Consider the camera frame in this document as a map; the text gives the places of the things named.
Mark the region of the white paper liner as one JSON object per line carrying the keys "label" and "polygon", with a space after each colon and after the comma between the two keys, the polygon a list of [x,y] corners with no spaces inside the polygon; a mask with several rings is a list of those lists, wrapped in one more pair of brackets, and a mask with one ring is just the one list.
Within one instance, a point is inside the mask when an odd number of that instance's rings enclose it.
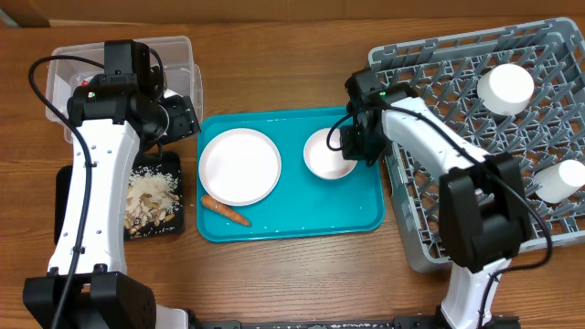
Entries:
{"label": "white paper liner", "polygon": [[165,89],[164,91],[165,101],[175,100],[177,97],[181,97],[181,94],[175,92],[174,90]]}

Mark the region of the pink plate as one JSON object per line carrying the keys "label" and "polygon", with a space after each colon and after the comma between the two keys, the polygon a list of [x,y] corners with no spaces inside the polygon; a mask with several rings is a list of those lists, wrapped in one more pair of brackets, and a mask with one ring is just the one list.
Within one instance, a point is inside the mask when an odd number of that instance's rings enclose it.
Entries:
{"label": "pink plate", "polygon": [[255,204],[277,186],[282,159],[275,143],[249,128],[214,137],[199,158],[199,180],[210,196],[228,206]]}

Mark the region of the orange carrot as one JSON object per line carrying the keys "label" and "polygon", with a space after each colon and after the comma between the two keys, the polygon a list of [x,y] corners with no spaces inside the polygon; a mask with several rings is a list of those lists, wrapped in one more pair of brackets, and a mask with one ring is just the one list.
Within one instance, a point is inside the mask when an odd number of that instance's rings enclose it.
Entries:
{"label": "orange carrot", "polygon": [[236,222],[242,226],[250,227],[251,223],[243,217],[240,213],[233,210],[231,207],[219,202],[210,195],[203,195],[200,198],[202,206],[226,219]]}

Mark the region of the white cup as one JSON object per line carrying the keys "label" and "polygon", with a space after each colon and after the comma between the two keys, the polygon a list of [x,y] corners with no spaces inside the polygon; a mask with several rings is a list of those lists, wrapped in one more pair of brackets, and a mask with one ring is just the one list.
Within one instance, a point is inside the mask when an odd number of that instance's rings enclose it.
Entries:
{"label": "white cup", "polygon": [[528,71],[516,64],[502,64],[484,74],[477,84],[483,106],[497,115],[512,116],[529,104],[535,82]]}

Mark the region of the pale green bowl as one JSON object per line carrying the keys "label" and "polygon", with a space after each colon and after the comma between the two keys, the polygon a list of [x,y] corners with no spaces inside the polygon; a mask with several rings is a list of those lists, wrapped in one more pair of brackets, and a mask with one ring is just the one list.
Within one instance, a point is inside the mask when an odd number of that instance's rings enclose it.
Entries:
{"label": "pale green bowl", "polygon": [[540,199],[557,204],[584,186],[584,164],[562,161],[536,173],[533,182],[539,186],[536,194]]}

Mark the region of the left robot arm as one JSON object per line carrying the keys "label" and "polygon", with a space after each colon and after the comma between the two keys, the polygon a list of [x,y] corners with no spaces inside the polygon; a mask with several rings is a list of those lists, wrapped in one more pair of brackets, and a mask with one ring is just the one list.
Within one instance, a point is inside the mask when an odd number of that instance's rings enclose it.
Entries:
{"label": "left robot arm", "polygon": [[67,110],[75,157],[66,213],[47,275],[25,282],[26,308],[44,328],[196,328],[190,310],[157,304],[128,276],[123,241],[134,160],[197,133],[191,99],[133,74],[99,74]]}

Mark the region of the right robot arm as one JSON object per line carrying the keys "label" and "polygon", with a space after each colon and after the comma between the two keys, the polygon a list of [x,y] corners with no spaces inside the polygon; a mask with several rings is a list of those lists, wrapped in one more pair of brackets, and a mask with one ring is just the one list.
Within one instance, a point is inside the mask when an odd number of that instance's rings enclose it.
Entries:
{"label": "right robot arm", "polygon": [[512,258],[543,219],[527,203],[519,162],[465,141],[407,83],[385,86],[370,69],[345,83],[346,116],[335,123],[337,152],[373,165],[390,143],[411,153],[439,187],[439,235],[452,261],[449,288],[433,315],[404,316],[395,328],[517,328],[491,304]]}

